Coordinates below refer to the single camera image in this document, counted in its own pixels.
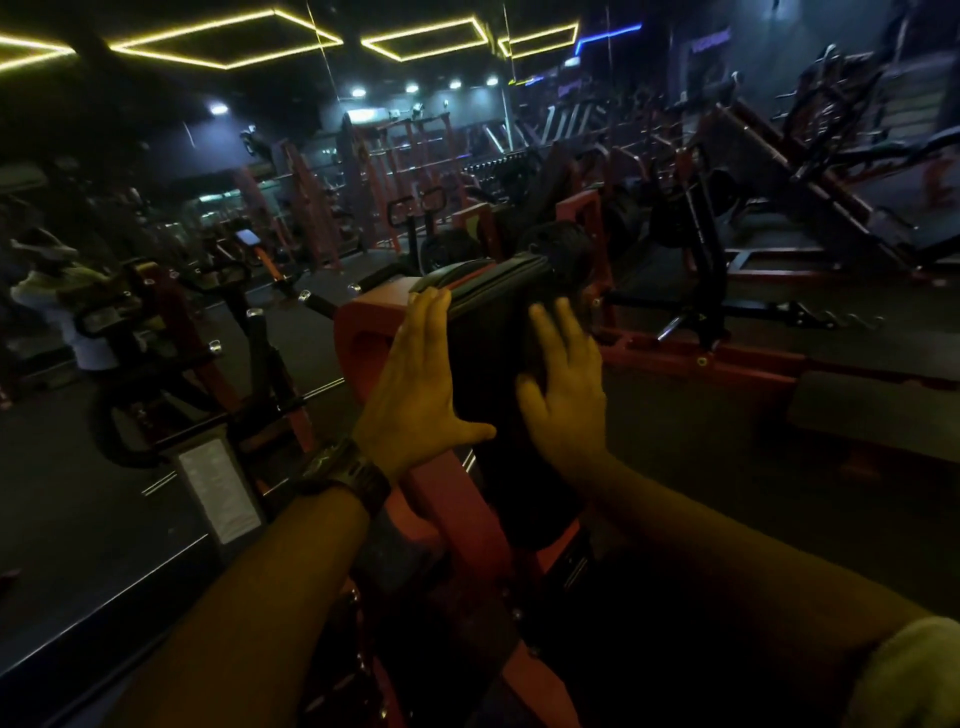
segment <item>black ceiling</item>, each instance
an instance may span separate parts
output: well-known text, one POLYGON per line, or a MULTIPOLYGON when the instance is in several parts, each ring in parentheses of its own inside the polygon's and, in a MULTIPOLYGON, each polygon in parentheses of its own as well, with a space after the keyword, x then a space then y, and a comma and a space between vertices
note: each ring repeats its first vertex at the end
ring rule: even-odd
MULTIPOLYGON (((706 0, 610 0, 612 27, 652 22, 664 12, 688 12, 706 0)), ((480 47, 456 54, 397 63, 360 45, 361 35, 475 14, 492 35, 504 32, 500 2, 476 0, 452 7, 447 0, 420 0, 416 6, 396 0, 165 0, 162 4, 130 0, 32 0, 0 8, 0 34, 29 36, 71 46, 76 56, 0 74, 0 157, 17 158, 36 145, 64 148, 80 141, 105 145, 121 139, 135 142, 150 129, 189 121, 206 114, 205 100, 228 97, 275 113, 291 106, 315 109, 317 104, 345 95, 355 84, 421 86, 456 74, 476 79, 497 72, 518 76, 538 72, 557 62, 555 54, 532 57, 512 67, 490 49, 480 47), (312 13, 317 26, 344 39, 345 44, 320 53, 306 53, 247 68, 220 71, 119 55, 108 44, 180 24, 242 12, 283 8, 300 17, 312 13)), ((585 0, 508 0, 511 35, 579 19, 583 34, 602 32, 607 6, 585 0)), ((291 23, 256 21, 258 27, 237 27, 230 33, 165 41, 164 52, 191 53, 215 61, 230 61, 236 43, 241 56, 268 53, 285 43, 309 43, 310 32, 291 23)))

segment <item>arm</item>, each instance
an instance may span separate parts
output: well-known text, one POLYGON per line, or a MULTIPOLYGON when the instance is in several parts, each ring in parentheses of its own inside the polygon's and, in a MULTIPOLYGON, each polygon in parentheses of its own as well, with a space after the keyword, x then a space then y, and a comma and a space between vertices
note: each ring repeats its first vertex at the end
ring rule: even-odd
POLYGON ((922 608, 880 585, 634 473, 608 452, 602 360, 569 303, 563 338, 531 310, 546 359, 546 394, 522 377, 517 397, 541 454, 597 509, 749 640, 807 701, 840 716, 863 661, 922 608))
POLYGON ((298 498, 197 603, 106 726, 287 726, 370 518, 336 488, 298 498))
MULTIPOLYGON (((490 425, 453 414, 448 291, 411 297, 353 440, 391 482, 490 425)), ((327 611, 370 518, 350 492, 301 497, 217 581, 125 693, 105 724, 291 724, 327 611)))

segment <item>black wall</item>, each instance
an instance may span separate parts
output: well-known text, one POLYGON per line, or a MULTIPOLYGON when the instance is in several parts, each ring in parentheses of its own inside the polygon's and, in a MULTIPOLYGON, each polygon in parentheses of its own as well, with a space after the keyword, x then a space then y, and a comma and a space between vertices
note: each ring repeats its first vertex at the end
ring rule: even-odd
POLYGON ((681 54, 688 42, 729 27, 727 67, 741 72, 743 96, 761 112, 774 110, 774 97, 796 86, 798 74, 824 48, 845 53, 876 49, 890 20, 892 0, 715 0, 679 24, 674 32, 670 95, 683 90, 681 54))

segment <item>ceiling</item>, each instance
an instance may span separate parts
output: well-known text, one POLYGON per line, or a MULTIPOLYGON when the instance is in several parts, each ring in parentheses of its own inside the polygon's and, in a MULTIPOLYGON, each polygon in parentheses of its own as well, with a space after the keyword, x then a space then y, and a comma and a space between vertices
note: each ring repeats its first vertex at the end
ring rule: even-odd
MULTIPOLYGON (((686 12, 702 1, 706 0, 610 0, 610 25, 648 23, 664 12, 686 12)), ((561 59, 558 51, 509 62, 496 56, 491 47, 478 45, 457 53, 397 62, 360 42, 362 37, 438 23, 458 14, 474 14, 492 42, 506 35, 508 23, 514 38, 576 21, 581 35, 607 27, 607 7, 584 0, 556 0, 550 4, 549 14, 541 1, 507 0, 506 19, 499 2, 476 0, 468 11, 463 7, 453 10, 441 0, 420 0, 414 8, 396 0, 309 0, 309 5, 308 0, 243 0, 241 4, 229 0, 165 0, 162 4, 32 0, 17 4, 17 8, 3 7, 0 34, 61 44, 74 53, 0 73, 0 157, 22 157, 25 149, 64 148, 78 142, 94 148, 117 140, 135 142, 151 129, 207 115, 210 98, 229 98, 231 105, 250 104, 277 114, 299 106, 309 115, 317 104, 347 95, 354 85, 399 90, 416 81, 427 89, 446 83, 451 75, 463 78, 465 85, 480 83, 490 73, 522 78, 561 59), (167 38, 130 49, 187 57, 202 64, 144 58, 109 48, 131 37, 271 7, 299 19, 300 24, 277 16, 256 18, 217 32, 167 38), (251 57, 314 44, 313 31, 302 27, 311 16, 318 28, 341 38, 343 44, 325 47, 322 53, 312 49, 230 68, 251 57)), ((435 42, 457 44, 474 38, 477 35, 472 29, 461 27, 377 45, 407 56, 435 49, 435 42)), ((546 40, 554 42, 553 36, 546 40)), ((0 67, 6 59, 0 54, 0 67)))

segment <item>handlebar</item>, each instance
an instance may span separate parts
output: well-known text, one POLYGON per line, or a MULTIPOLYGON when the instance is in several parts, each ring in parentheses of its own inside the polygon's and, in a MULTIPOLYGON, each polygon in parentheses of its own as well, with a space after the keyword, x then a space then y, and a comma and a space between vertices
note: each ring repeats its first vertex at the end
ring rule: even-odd
POLYGON ((123 325, 124 327, 136 326, 141 321, 146 320, 148 317, 147 311, 144 310, 142 303, 137 306, 133 315, 125 316, 121 315, 120 312, 117 311, 117 306, 121 304, 130 305, 132 301, 133 293, 130 291, 124 291, 119 296, 114 296, 105 302, 100 301, 85 306, 73 317, 73 324, 77 329, 77 333, 79 333, 81 336, 85 336, 88 339, 102 339, 112 335, 120 325, 123 325), (92 322, 88 322, 87 319, 94 318, 98 311, 103 312, 106 320, 100 324, 98 328, 91 330, 89 323, 97 326, 99 322, 96 319, 94 319, 92 322))
POLYGON ((414 202, 414 199, 415 198, 413 195, 407 195, 406 197, 401 197, 397 200, 391 200, 389 203, 387 203, 387 222, 390 224, 391 228, 399 230, 401 225, 399 222, 394 222, 394 209, 401 205, 412 203, 414 202))
POLYGON ((378 271, 374 271, 366 278, 358 280, 353 284, 353 289, 358 293, 367 293, 378 285, 383 285, 394 276, 418 276, 419 274, 420 273, 411 272, 410 266, 406 263, 391 263, 378 271))
POLYGON ((213 293, 223 290, 224 288, 233 287, 235 285, 243 285, 250 282, 250 279, 253 276, 253 273, 250 267, 240 262, 239 260, 225 260, 220 263, 214 263, 213 265, 206 265, 200 268, 194 268, 193 273, 196 276, 193 279, 190 276, 181 275, 178 280, 185 288, 189 288, 195 293, 213 293), (226 283, 222 283, 218 280, 215 285, 204 286, 200 283, 200 277, 207 276, 211 273, 224 273, 229 270, 237 270, 241 272, 241 277, 238 280, 229 280, 226 283))
POLYGON ((446 190, 445 190, 442 186, 440 186, 439 184, 438 184, 437 186, 435 186, 435 187, 430 187, 429 189, 424 189, 424 190, 420 193, 420 206, 423 207, 423 211, 424 211, 424 212, 433 212, 433 213, 435 213, 435 214, 436 214, 437 212, 442 212, 444 209, 446 209, 446 204, 447 204, 447 202, 448 202, 448 199, 447 199, 447 197, 446 197, 446 190), (441 198, 440 198, 440 199, 443 200, 443 201, 440 203, 440 206, 437 206, 437 207, 427 207, 426 205, 423 204, 423 201, 427 198, 428 195, 432 195, 432 194, 435 194, 435 193, 437 193, 437 192, 440 192, 440 195, 441 195, 441 198))
POLYGON ((333 315, 337 312, 335 304, 331 303, 322 296, 315 296, 310 291, 300 291, 300 302, 315 313, 333 321, 333 315))

